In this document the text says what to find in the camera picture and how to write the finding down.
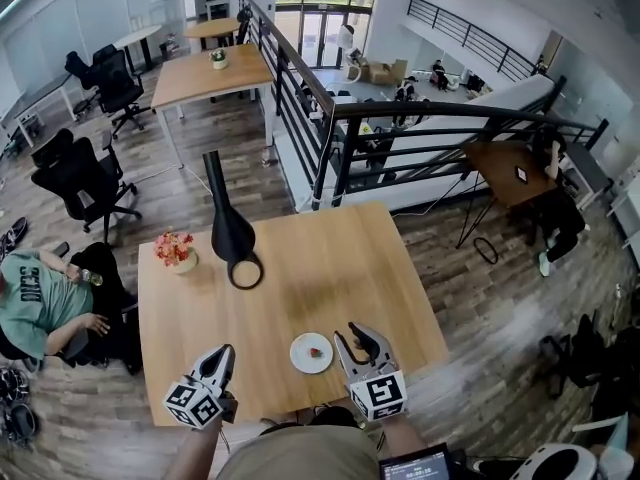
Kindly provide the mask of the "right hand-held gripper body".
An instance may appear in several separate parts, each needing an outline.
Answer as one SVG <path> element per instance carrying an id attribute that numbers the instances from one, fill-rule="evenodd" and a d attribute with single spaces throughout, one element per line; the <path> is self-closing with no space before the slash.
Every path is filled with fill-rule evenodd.
<path id="1" fill-rule="evenodd" d="M 377 422 L 407 411 L 408 398 L 401 370 L 349 385 L 355 406 L 368 422 Z"/>

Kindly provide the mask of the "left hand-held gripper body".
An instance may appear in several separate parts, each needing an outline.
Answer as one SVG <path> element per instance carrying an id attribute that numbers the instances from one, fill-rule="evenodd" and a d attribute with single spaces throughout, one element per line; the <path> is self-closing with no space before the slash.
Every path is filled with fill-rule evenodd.
<path id="1" fill-rule="evenodd" d="M 171 384 L 163 404 L 178 423 L 190 428 L 206 428 L 218 419 L 233 423 L 238 408 L 229 391 L 187 375 Z"/>

